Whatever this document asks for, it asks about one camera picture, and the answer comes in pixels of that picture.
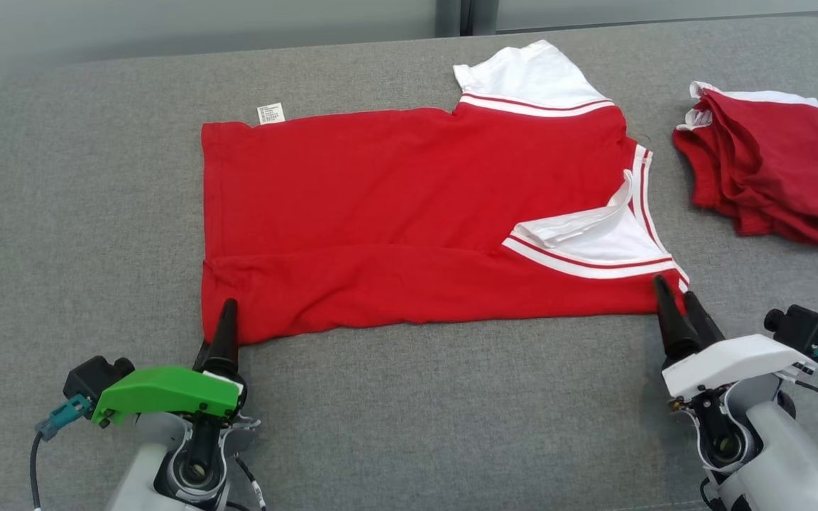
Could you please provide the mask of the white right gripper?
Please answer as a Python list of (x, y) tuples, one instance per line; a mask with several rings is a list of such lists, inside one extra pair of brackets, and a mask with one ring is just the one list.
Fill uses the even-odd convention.
[[(662, 378), (672, 398), (689, 402), (701, 392), (760, 375), (797, 378), (818, 370), (814, 359), (762, 334), (725, 339), (693, 291), (686, 292), (685, 319), (662, 275), (655, 276), (655, 298), (665, 352), (662, 365), (669, 366)], [(699, 352), (699, 343), (707, 348)]]

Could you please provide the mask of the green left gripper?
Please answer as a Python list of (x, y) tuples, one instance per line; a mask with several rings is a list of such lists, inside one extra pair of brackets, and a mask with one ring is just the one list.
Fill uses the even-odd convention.
[(150, 413), (226, 417), (244, 396), (244, 386), (232, 381), (241, 380), (238, 358), (238, 303), (227, 299), (213, 340), (202, 341), (192, 365), (203, 373), (180, 366), (136, 370), (104, 389), (91, 422), (122, 424), (127, 415)]

